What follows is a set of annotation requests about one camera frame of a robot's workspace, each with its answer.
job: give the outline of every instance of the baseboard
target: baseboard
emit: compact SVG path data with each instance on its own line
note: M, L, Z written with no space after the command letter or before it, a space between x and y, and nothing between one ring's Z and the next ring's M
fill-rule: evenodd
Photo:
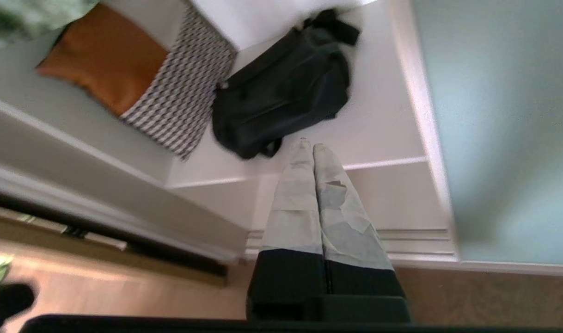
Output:
M447 229L379 229L382 245L393 261L456 261ZM245 259L257 258L263 230L252 230L246 240Z
M0 193L64 211L67 214L102 223L110 228L125 230L137 236L212 259L226 262L238 259L237 254L233 251L205 244L172 229L165 229L155 223L143 221L125 211L87 198L69 189L41 181L8 168L6 165L0 165Z

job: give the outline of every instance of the black backpack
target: black backpack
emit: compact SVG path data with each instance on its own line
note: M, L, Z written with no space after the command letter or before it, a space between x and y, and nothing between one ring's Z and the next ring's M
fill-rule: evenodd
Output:
M290 30L216 91L216 139L241 158L273 156L282 137L334 118L347 103L349 67L339 42L355 45L359 31L334 9Z

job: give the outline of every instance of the shelf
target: shelf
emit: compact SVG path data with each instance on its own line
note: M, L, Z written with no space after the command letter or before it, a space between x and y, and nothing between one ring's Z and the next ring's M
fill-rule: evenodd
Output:
M343 19L361 27L362 32L354 49L344 48L352 70L351 97L337 118L286 136L282 148L270 160L260 156L240 160L220 146L209 127L187 162L174 161L167 186L231 183L279 173L301 137L329 146L346 169L425 160L385 2L358 7L345 13ZM235 70L274 42L242 50Z
M173 154L120 122L84 89L36 73L60 32L0 49L0 112L138 178L165 183Z
M357 169L347 175L376 229L448 229L427 162ZM260 178L252 230L265 229L278 179Z

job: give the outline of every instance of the wall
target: wall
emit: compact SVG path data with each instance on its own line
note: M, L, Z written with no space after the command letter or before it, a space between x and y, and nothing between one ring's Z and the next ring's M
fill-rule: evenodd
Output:
M563 264L563 0L416 0L464 260Z

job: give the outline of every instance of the orange cushion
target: orange cushion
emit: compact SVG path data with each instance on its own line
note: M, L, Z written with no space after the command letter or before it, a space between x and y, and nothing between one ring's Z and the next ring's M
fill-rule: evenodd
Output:
M98 4L66 29L37 71L84 87L120 116L150 86L167 54L140 27Z

